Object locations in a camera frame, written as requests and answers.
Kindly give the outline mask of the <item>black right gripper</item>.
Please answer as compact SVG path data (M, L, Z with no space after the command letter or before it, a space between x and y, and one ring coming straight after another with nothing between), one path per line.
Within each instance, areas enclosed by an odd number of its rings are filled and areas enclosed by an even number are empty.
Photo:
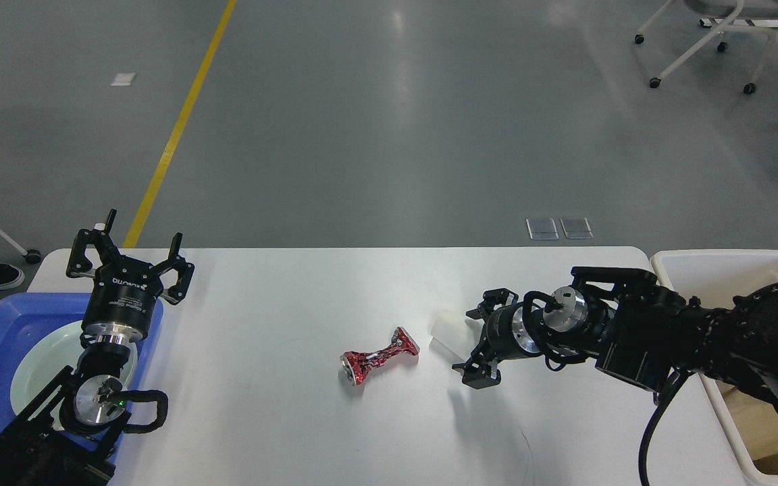
M462 382L473 389L494 387L501 382L498 362L543 356L523 321L519 295L506 288L485 290L477 307L465 312L471 320L484 323L478 350L465 362L452 364Z

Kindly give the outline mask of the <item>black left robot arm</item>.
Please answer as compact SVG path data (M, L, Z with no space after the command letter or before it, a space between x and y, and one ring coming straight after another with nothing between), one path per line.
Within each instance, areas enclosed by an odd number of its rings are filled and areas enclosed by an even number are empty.
M115 217L111 210L74 238L67 277L93 283L83 351L0 432L0 485L106 485L120 436L152 433L166 421L169 397L130 388L122 372L148 338L157 303L185 299L195 266L181 255L181 233L159 263L123 255L110 237Z

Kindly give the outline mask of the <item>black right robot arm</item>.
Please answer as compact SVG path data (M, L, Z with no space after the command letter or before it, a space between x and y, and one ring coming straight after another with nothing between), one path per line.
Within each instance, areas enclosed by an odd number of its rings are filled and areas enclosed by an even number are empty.
M464 385L498 385L504 360L544 357L552 371L596 361L615 379L654 397L639 446L640 483L655 428L682 385L700 373L774 406L778 414L778 282L732 308L704 308L636 268L574 267L568 286L522 296L486 290L467 317L484 322L465 362L452 366Z

